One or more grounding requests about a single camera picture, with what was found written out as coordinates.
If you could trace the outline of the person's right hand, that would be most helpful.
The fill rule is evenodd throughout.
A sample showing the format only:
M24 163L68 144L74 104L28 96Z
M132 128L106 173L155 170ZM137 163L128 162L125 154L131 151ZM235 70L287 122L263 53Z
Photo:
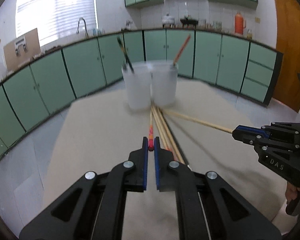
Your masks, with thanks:
M290 182L287 182L287 187L285 191L285 197L287 204L289 204L292 200L295 200L298 196L298 192L300 191L300 188L294 186Z

